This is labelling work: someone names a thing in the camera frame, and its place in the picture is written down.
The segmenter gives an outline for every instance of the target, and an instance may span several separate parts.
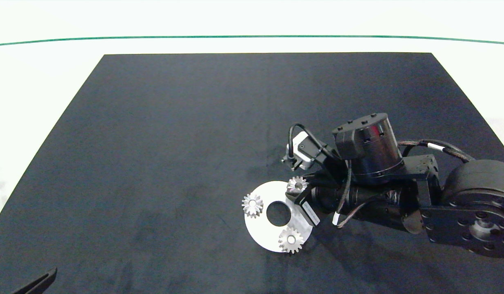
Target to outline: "white circular plate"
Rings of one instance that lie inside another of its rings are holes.
[[[284,252],[283,249],[279,247],[279,235],[286,227],[296,229],[301,234],[303,243],[306,242],[313,229],[313,227],[306,222],[306,219],[302,216],[297,205],[293,204],[293,202],[286,197],[285,192],[287,184],[287,182],[276,180],[258,186],[250,195],[259,195],[259,197],[261,197],[263,200],[263,211],[256,218],[244,214],[244,222],[246,223],[246,228],[250,236],[252,236],[254,241],[261,247],[273,252]],[[266,217],[268,206],[276,201],[285,203],[291,213],[289,222],[281,227],[273,225]]]

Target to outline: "bevel gear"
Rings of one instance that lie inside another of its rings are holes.
[[[255,218],[263,212],[263,200],[261,200],[259,195],[246,194],[242,202],[241,206],[247,216]]]
[[[281,235],[279,235],[279,242],[279,247],[284,252],[292,254],[299,252],[299,249],[302,249],[302,244],[304,243],[301,234],[292,227],[286,227],[286,229],[283,230]]]
[[[300,193],[304,191],[308,187],[308,182],[306,182],[306,179],[300,176],[293,177],[289,179],[288,185],[286,185],[286,188],[289,190],[291,193]]]

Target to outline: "gear teeth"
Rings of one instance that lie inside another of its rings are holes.
[[[241,202],[243,202],[241,206],[243,207],[244,214],[249,217],[257,218],[263,212],[263,200],[259,195],[246,194]]]
[[[295,176],[289,179],[286,189],[291,193],[300,193],[308,187],[308,182],[305,178]]]
[[[286,227],[282,233],[279,235],[279,247],[283,252],[295,254],[302,249],[302,244],[304,243],[301,234],[292,227]]]

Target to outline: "white label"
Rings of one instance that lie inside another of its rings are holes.
[[[313,211],[313,209],[311,208],[311,206],[308,204],[307,201],[305,201],[302,204],[302,208],[304,209],[304,211],[306,212],[306,214],[310,217],[310,219],[312,220],[312,222],[315,225],[318,225],[321,220],[319,220],[319,217],[317,217],[317,214],[315,214],[315,212]]]

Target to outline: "black mat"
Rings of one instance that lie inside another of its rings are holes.
[[[372,112],[398,139],[504,161],[431,54],[104,56],[0,215],[0,293],[53,266],[47,294],[504,293],[504,259],[425,234],[325,221],[294,256],[248,235],[242,197],[292,176],[289,125],[333,143],[332,128]],[[436,157],[442,179],[459,164]]]

